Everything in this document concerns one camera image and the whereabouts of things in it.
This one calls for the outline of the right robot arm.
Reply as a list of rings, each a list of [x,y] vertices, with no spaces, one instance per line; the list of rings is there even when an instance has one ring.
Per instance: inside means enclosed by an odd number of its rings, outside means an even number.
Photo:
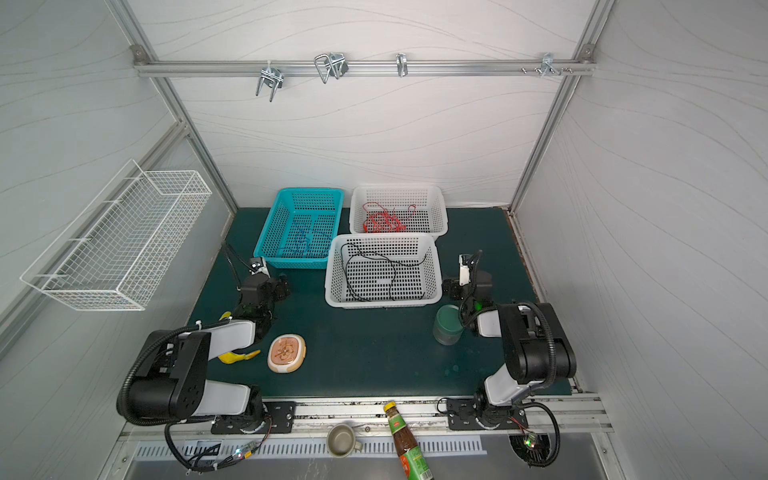
[[[493,300],[490,273],[479,268],[482,252],[461,254],[456,278],[443,293],[456,301],[461,333],[501,340],[503,363],[486,377],[467,406],[450,407],[460,429],[524,429],[529,398],[577,371],[577,359],[552,304]]]

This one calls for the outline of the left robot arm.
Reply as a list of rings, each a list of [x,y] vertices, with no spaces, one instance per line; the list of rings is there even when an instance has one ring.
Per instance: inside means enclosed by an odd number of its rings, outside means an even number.
[[[235,466],[260,450],[272,434],[294,425],[292,402],[266,402],[256,385],[209,379],[211,360],[260,342],[275,319],[277,302],[290,293],[285,275],[270,274],[267,261],[255,256],[244,264],[249,274],[236,276],[238,303],[217,323],[201,322],[175,330],[156,330],[129,368],[116,399],[117,412],[135,426],[161,426],[170,453],[186,472],[203,474]],[[242,433],[251,441],[222,456],[220,446],[199,447],[186,455],[171,428],[209,423],[215,434]]]

